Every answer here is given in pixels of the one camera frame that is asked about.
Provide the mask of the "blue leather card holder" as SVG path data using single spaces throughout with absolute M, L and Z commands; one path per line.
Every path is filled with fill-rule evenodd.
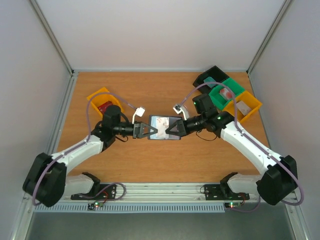
M 181 137 L 167 134 L 166 130 L 170 125 L 174 124 L 176 121 L 181 120 L 181 117 L 177 116 L 160 116 L 160 115 L 150 115 L 149 125 L 157 129 L 157 133 L 152 134 L 148 137 L 149 140 L 180 140 Z

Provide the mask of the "white pink patterned card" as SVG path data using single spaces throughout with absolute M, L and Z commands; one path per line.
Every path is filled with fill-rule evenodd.
M 170 119 L 169 117 L 157 116 L 155 118 L 155 127 L 157 128 L 156 137 L 160 139 L 168 138 L 166 134 L 166 129 L 169 127 Z

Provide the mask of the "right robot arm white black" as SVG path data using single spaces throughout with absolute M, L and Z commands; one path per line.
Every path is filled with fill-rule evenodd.
M 224 198 L 253 194 L 274 206 L 298 187 L 297 163 L 293 157 L 283 157 L 260 143 L 229 112 L 218 112 L 207 94 L 198 95 L 192 101 L 198 115 L 177 120 L 165 132 L 184 137 L 206 129 L 236 148 L 259 172 L 258 175 L 232 172 L 225 176 L 220 181 Z

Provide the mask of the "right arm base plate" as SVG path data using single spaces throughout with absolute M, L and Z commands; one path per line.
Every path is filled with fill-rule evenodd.
M 200 192 L 204 194 L 206 201 L 242 201 L 250 199 L 250 195 L 247 193 L 229 193 L 228 195 L 224 195 L 220 184 L 204 184 L 200 188 Z

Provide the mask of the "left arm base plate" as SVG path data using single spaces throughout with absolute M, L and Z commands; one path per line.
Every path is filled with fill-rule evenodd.
M 96 197 L 86 198 L 86 197 L 83 197 L 82 195 L 74 194 L 70 197 L 70 199 L 73 201 L 90 201 L 90 200 L 102 201 L 102 200 L 105 200 L 106 198 L 108 198 L 109 200 L 113 200 L 116 198 L 116 193 L 117 193 L 117 185 L 113 184 L 108 188 L 104 189 L 103 192 L 97 195 Z

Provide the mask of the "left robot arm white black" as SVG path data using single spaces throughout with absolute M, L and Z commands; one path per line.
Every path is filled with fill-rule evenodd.
M 38 154 L 27 174 L 22 189 L 32 197 L 32 204 L 52 207 L 62 197 L 79 195 L 96 199 L 104 190 L 100 180 L 84 172 L 78 176 L 68 173 L 85 160 L 109 148 L 117 136 L 142 139 L 158 132 L 144 122 L 130 122 L 117 105 L 107 107 L 102 120 L 79 143 L 54 154 Z

